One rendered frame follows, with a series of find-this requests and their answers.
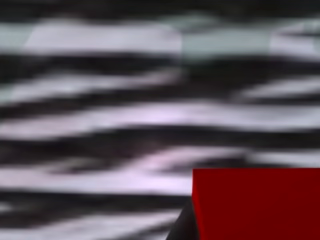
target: red cube's top face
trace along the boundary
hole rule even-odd
[[[319,240],[320,169],[196,169],[201,240]]]

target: red cube's side face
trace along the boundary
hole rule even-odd
[[[320,168],[196,169],[167,240],[319,240]]]

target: striped surface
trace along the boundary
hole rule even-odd
[[[1,0],[0,240],[164,240],[193,168],[320,166],[315,18],[118,2]]]

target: black and white striped pattern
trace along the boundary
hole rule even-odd
[[[1,4],[0,240],[164,240],[193,168],[320,166],[316,9]]]

